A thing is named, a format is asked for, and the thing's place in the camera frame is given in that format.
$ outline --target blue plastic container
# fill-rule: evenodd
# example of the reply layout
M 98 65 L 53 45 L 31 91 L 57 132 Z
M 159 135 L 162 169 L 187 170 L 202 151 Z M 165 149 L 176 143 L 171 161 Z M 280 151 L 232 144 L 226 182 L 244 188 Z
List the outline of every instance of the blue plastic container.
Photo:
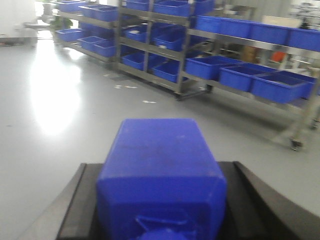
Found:
M 110 58 L 116 55 L 117 48 L 115 46 L 115 41 L 112 40 L 106 40 L 99 42 L 94 45 L 94 51 L 106 58 Z
M 86 31 L 80 28 L 62 29 L 55 32 L 57 33 L 58 38 L 65 42 L 73 42 L 85 37 L 86 35 Z
M 87 6 L 80 6 L 79 9 L 82 12 L 83 16 L 88 18 L 94 17 L 94 9 L 101 9 L 104 8 L 106 5 L 87 5 Z
M 150 53 L 148 57 L 148 69 L 153 68 L 166 60 L 165 57 L 155 55 Z M 145 62 L 145 54 L 143 52 L 136 52 L 127 56 L 122 57 L 122 63 L 133 67 L 135 69 L 139 69 L 141 71 L 144 70 L 144 62 Z
M 250 39 L 266 43 L 286 45 L 291 28 L 284 26 L 252 23 Z
M 94 36 L 98 36 L 103 39 L 109 39 L 115 36 L 115 31 L 113 29 L 108 29 L 96 25 L 93 26 L 92 33 Z
M 185 71 L 188 74 L 207 79 L 218 80 L 220 68 L 232 67 L 243 63 L 242 61 L 224 56 L 210 56 L 204 58 L 187 58 Z
M 79 41 L 81 43 L 82 48 L 91 52 L 95 52 L 96 51 L 95 44 L 101 43 L 105 41 L 105 39 L 97 36 L 88 36 L 88 37 L 80 38 Z
M 242 64 L 241 66 L 222 67 L 220 69 L 220 83 L 228 87 L 239 89 L 244 92 L 250 92 L 255 75 L 275 72 L 276 70 L 269 67 L 255 65 L 251 63 Z
M 187 1 L 165 0 L 153 4 L 153 11 L 159 14 L 188 17 L 190 5 Z
M 128 54 L 132 54 L 137 51 L 139 51 L 139 50 L 136 48 L 126 46 L 126 45 L 121 45 L 121 55 L 128 55 Z
M 153 74 L 159 78 L 176 83 L 178 81 L 179 62 L 172 60 L 152 68 Z
M 252 29 L 252 21 L 222 18 L 220 34 L 247 39 Z
M 215 7 L 215 0 L 196 0 L 194 5 L 194 13 L 192 15 L 197 16 L 201 14 L 206 14 L 212 12 Z
M 292 29 L 288 41 L 289 47 L 320 52 L 320 31 Z
M 155 37 L 153 40 L 158 47 L 173 51 L 181 51 L 182 44 L 185 40 L 185 34 L 181 31 L 174 31 Z
M 149 0 L 127 0 L 126 7 L 141 11 L 149 11 Z
M 72 12 L 80 11 L 81 9 L 79 7 L 88 5 L 88 2 L 81 1 L 81 0 L 73 0 L 73 1 L 56 2 L 55 4 L 58 5 L 58 8 L 60 9 L 61 12 L 72 13 Z
M 105 6 L 93 10 L 93 18 L 113 22 L 118 19 L 118 8 L 116 6 Z
M 313 89 L 313 87 L 314 87 L 314 85 L 315 85 L 315 83 L 317 81 L 316 78 L 311 77 L 311 76 L 305 76 L 305 75 L 297 74 L 297 73 L 294 73 L 294 72 L 289 72 L 289 71 L 279 71 L 279 72 L 277 72 L 277 74 L 283 75 L 285 77 L 290 77 L 290 78 L 303 80 L 303 81 L 307 82 L 307 85 L 305 86 L 301 97 L 303 99 L 309 99 L 310 98 L 310 94 L 312 92 L 312 89 Z
M 81 22 L 80 26 L 83 30 L 86 30 L 88 32 L 92 32 L 94 30 L 94 25 L 90 24 L 90 23 L 86 23 L 86 22 Z
M 219 34 L 223 17 L 218 16 L 198 16 L 195 29 Z
M 306 81 L 277 73 L 255 76 L 252 94 L 280 104 L 301 98 L 306 90 Z
M 110 240 L 214 240 L 227 183 L 194 120 L 127 119 L 96 192 Z

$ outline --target gray floor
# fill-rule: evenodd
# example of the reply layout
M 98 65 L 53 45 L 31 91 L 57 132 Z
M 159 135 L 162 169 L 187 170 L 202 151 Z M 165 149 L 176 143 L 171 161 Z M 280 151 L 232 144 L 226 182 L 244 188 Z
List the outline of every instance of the gray floor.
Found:
M 125 118 L 194 118 L 218 161 L 240 161 L 320 216 L 320 133 L 292 151 L 297 115 L 219 90 L 177 102 L 50 40 L 0 48 L 0 74 L 0 240 L 16 239 L 80 163 L 102 163 Z

